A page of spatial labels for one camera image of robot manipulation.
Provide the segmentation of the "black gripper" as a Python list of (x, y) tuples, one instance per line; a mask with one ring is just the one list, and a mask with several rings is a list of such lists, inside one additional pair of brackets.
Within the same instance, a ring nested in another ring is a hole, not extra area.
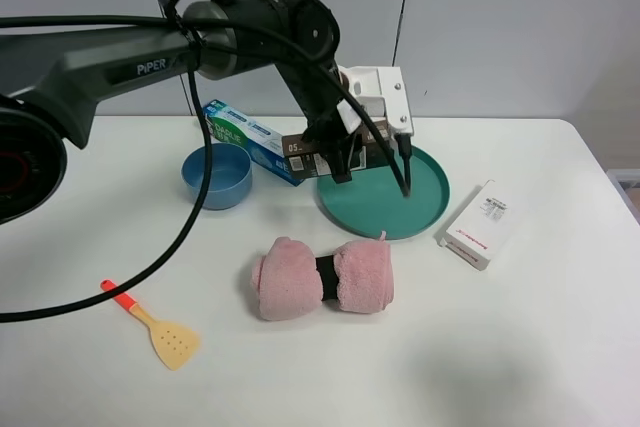
[(350, 106), (338, 106), (321, 112), (302, 110), (307, 127), (301, 135), (301, 153), (327, 153), (327, 163), (335, 183), (352, 178), (350, 170), (351, 146), (361, 118)]

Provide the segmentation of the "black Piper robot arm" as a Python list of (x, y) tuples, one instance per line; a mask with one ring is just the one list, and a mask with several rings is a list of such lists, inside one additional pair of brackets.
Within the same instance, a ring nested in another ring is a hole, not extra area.
[(205, 0), (141, 25), (4, 35), (1, 93), (83, 149), (100, 102), (190, 70), (221, 80), (268, 65), (308, 121), (333, 179), (351, 178), (355, 150), (337, 111), (339, 27), (319, 0)]

